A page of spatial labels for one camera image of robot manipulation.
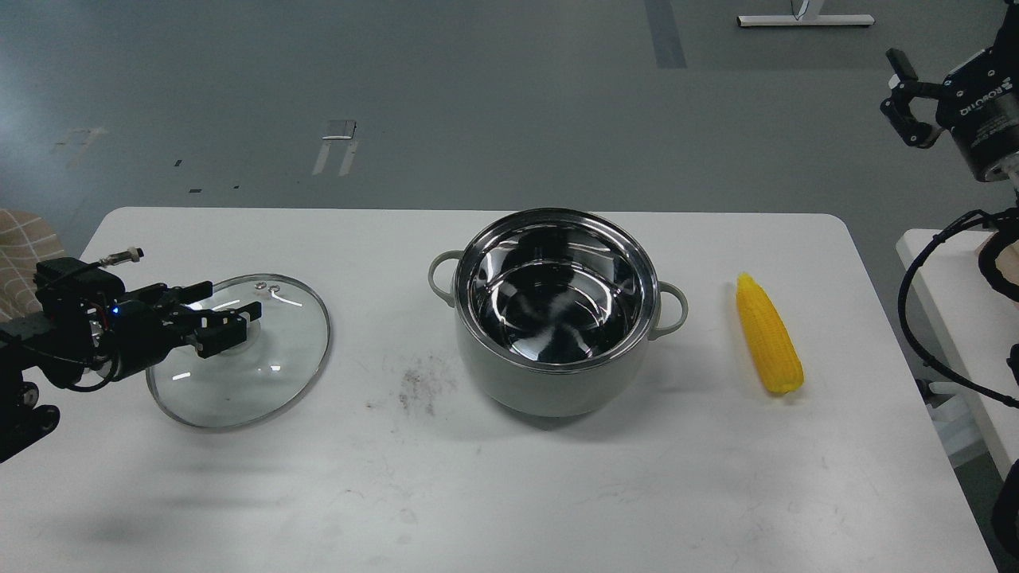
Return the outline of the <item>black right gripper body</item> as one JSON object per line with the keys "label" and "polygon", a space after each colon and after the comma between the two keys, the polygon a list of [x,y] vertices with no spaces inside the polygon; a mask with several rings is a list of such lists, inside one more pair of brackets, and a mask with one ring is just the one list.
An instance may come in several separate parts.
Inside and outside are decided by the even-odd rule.
{"label": "black right gripper body", "polygon": [[936,108],[976,181],[1003,181],[1017,155],[1018,25],[1005,16],[990,47],[974,54],[943,81],[947,97]]}

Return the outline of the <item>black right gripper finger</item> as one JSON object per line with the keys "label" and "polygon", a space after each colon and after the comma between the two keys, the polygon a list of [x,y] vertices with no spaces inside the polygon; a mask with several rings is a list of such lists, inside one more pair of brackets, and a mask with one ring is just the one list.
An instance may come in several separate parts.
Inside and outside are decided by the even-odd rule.
{"label": "black right gripper finger", "polygon": [[943,128],[918,120],[912,113],[912,99],[913,95],[892,92],[881,102],[880,111],[905,145],[929,149],[938,141]]}
{"label": "black right gripper finger", "polygon": [[887,59],[894,72],[894,77],[889,84],[891,90],[889,99],[912,100],[917,97],[928,100],[947,99],[947,87],[929,81],[920,81],[904,51],[888,49]]}

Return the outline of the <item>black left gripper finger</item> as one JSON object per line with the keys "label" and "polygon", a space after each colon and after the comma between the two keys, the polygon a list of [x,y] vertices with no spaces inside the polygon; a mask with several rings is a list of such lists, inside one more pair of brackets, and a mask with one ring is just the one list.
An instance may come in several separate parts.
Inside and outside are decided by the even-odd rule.
{"label": "black left gripper finger", "polygon": [[187,310],[190,305],[210,298],[212,294],[212,282],[199,282],[189,287],[168,287],[163,294],[163,309],[165,311]]}
{"label": "black left gripper finger", "polygon": [[260,302],[219,310],[186,307],[182,311],[183,341],[201,359],[215,357],[247,344],[250,327],[262,318],[262,314]]}

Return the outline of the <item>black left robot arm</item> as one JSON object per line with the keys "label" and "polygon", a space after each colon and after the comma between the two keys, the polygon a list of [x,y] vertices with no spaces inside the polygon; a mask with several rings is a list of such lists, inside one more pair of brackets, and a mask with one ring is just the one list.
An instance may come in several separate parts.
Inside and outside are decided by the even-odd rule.
{"label": "black left robot arm", "polygon": [[55,431],[61,410],[40,403],[25,378],[37,368],[55,388],[90,394],[162,363],[172,349],[193,347],[201,359],[239,347],[261,319],[258,302],[196,310],[211,282],[154,283],[127,290],[110,266],[138,262],[128,249],[87,263],[61,257],[37,263],[33,282],[41,308],[2,324],[2,459]]}

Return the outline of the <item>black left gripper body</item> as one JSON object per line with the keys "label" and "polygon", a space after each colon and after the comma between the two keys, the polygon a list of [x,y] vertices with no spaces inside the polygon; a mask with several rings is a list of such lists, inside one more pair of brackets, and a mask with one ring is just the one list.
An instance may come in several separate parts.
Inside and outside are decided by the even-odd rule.
{"label": "black left gripper body", "polygon": [[183,287],[149,284],[129,291],[107,267],[137,257],[103,257],[86,263],[58,257],[36,264],[33,282],[43,313],[55,329],[48,359],[97,372],[100,382],[124,380],[162,363],[182,345],[170,320],[182,304]]}

